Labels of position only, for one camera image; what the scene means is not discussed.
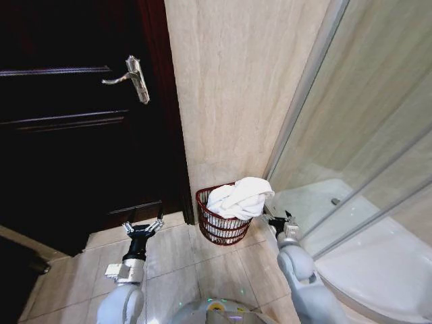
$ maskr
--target wall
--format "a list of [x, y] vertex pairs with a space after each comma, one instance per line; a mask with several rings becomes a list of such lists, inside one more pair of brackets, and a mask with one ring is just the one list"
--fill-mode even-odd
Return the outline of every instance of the wall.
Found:
[[193, 196], [263, 175], [328, 4], [165, 0]]

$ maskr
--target laundry basket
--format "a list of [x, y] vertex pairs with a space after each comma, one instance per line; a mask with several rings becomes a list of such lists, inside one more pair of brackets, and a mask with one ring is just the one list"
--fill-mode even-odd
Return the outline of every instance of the laundry basket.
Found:
[[232, 245], [240, 241], [247, 233], [252, 219], [242, 221], [238, 218], [225, 219], [207, 209], [210, 192], [220, 186], [198, 190], [198, 221], [201, 233], [210, 241], [218, 245]]

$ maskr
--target glass shower door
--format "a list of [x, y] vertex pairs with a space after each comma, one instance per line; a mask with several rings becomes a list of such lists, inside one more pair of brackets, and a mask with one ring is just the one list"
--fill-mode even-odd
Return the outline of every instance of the glass shower door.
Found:
[[269, 176], [269, 210], [376, 319], [430, 320], [431, 234], [413, 224], [432, 215], [412, 212], [432, 175], [430, 53], [432, 2], [351, 0]]

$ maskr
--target silver door handle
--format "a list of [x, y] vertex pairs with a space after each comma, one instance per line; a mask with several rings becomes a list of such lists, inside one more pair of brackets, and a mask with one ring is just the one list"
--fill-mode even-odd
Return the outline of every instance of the silver door handle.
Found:
[[146, 105], [150, 101], [150, 96], [147, 90], [146, 82], [144, 81], [144, 75], [141, 71], [140, 60], [131, 55], [126, 60], [126, 66], [128, 67], [129, 72], [127, 72], [124, 76], [114, 80], [102, 80], [102, 83], [112, 85], [123, 82], [127, 79], [131, 79], [134, 83], [140, 101]]

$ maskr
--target door frame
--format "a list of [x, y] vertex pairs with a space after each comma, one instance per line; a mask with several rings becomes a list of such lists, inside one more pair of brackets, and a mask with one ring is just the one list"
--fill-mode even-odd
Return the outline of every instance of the door frame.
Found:
[[173, 167], [177, 179], [170, 184], [178, 188], [178, 196], [182, 206], [184, 221], [194, 224], [194, 212], [190, 193], [188, 164], [184, 148], [182, 121], [177, 98], [176, 77], [169, 43], [167, 14], [164, 1], [136, 0], [142, 16], [144, 42], [149, 50], [150, 60], [155, 72], [156, 91], [160, 97], [160, 109], [163, 109]]

